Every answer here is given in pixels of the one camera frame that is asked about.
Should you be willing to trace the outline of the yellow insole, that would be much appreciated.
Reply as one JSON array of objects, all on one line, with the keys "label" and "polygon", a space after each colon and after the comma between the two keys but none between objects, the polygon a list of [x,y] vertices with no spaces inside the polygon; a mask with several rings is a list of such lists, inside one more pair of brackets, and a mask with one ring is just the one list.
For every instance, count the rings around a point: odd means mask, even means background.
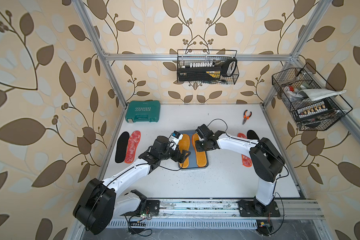
[{"label": "yellow insole", "polygon": [[[179,148],[180,151],[182,152],[183,150],[188,151],[190,148],[190,136],[187,134],[183,134],[182,139],[179,141]],[[181,169],[187,169],[189,167],[189,158],[186,158],[186,160],[184,161],[184,163],[179,163],[179,167]]]},{"label": "yellow insole", "polygon": [[205,152],[198,152],[197,151],[197,148],[196,148],[196,141],[199,140],[199,136],[195,133],[193,134],[192,136],[192,142],[193,142],[193,147],[194,147],[194,150],[195,150],[195,154],[196,154],[196,163],[197,163],[197,166],[199,168],[204,168],[207,166],[207,155]]}]

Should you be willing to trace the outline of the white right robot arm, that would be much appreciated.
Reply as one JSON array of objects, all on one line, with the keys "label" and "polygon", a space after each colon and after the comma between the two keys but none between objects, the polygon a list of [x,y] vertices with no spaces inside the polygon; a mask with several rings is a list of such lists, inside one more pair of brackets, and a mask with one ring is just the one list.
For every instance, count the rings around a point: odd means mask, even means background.
[{"label": "white right robot arm", "polygon": [[276,183],[285,167],[285,160],[273,143],[267,138],[251,141],[229,136],[223,131],[214,133],[205,124],[199,126],[196,133],[199,136],[196,141],[198,152],[229,150],[252,160],[259,183],[254,200],[247,203],[258,215],[264,213],[274,202]]}]

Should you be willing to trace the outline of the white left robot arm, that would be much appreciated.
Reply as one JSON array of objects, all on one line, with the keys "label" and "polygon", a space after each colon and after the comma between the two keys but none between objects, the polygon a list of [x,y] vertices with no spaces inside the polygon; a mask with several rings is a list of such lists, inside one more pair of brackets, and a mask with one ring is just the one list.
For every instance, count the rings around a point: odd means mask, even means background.
[{"label": "white left robot arm", "polygon": [[125,191],[158,168],[163,160],[184,163],[191,153],[180,150],[179,141],[182,138],[179,132],[173,132],[169,138],[158,136],[131,166],[107,179],[89,181],[73,210],[73,216],[85,226],[86,231],[97,235],[113,217],[128,213],[145,214],[147,197],[137,190]]}]

